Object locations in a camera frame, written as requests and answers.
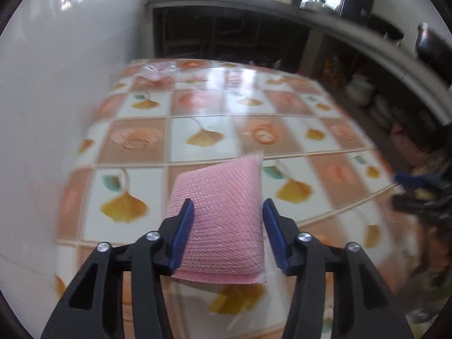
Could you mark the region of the stack of bowls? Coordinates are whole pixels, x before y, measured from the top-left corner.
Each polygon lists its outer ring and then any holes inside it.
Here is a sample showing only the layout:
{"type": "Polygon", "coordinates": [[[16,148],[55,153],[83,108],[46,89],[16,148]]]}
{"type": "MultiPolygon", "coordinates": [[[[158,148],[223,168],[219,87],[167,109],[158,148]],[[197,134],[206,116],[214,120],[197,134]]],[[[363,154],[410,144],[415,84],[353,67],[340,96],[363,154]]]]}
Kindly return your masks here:
{"type": "Polygon", "coordinates": [[[360,106],[370,103],[374,90],[375,86],[368,81],[368,78],[359,73],[354,73],[345,86],[347,96],[360,106]]]}

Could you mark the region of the clear crumpled plastic wrap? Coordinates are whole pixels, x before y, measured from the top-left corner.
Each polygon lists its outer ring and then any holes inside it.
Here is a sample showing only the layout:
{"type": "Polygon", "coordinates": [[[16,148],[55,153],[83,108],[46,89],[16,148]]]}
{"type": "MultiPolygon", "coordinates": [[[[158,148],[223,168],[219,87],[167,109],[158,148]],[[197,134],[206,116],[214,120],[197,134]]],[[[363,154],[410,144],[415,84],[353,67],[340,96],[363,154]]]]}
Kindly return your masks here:
{"type": "Polygon", "coordinates": [[[139,76],[150,81],[161,81],[166,77],[172,78],[177,70],[178,68],[172,61],[152,62],[141,68],[139,76]]]}

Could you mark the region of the black cooking pot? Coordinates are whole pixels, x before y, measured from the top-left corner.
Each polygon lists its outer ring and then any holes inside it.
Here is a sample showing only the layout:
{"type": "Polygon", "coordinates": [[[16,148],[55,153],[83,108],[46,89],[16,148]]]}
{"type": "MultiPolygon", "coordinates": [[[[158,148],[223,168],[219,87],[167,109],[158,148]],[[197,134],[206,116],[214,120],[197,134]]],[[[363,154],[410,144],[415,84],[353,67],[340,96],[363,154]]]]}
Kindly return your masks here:
{"type": "Polygon", "coordinates": [[[447,42],[431,30],[426,22],[418,25],[418,36],[415,47],[418,54],[424,55],[440,55],[449,48],[447,42]]]}

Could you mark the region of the dark kitchen counter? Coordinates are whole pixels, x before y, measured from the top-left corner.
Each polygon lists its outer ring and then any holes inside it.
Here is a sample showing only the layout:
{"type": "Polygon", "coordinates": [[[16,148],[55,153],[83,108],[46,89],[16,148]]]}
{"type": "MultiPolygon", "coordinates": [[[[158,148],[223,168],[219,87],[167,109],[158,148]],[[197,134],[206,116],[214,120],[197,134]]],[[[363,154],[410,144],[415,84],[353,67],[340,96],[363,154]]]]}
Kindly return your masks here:
{"type": "Polygon", "coordinates": [[[315,28],[371,57],[412,90],[441,124],[451,123],[451,92],[434,71],[381,35],[343,18],[299,9],[275,0],[146,0],[146,4],[151,8],[235,8],[315,28]]]}

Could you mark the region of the black wok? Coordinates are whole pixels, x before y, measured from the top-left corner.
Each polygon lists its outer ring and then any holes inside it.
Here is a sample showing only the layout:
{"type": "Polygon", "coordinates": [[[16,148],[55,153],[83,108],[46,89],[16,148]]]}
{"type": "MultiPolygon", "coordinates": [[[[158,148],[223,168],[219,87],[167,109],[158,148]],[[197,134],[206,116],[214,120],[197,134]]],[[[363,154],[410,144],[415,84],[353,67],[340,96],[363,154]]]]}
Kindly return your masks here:
{"type": "Polygon", "coordinates": [[[371,15],[368,18],[367,27],[373,31],[377,31],[379,34],[392,41],[400,41],[405,36],[405,34],[393,26],[392,23],[378,15],[371,15]]]}

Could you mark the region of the pink scouring sponge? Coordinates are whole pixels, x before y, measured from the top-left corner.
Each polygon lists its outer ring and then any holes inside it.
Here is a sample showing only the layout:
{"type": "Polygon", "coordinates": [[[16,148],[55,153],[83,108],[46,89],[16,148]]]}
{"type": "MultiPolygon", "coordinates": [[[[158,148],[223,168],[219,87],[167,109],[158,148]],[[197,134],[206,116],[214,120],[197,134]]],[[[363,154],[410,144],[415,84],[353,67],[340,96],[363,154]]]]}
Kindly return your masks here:
{"type": "Polygon", "coordinates": [[[260,153],[181,173],[167,215],[186,199],[194,222],[174,277],[195,283],[253,285],[266,281],[260,153]]]}

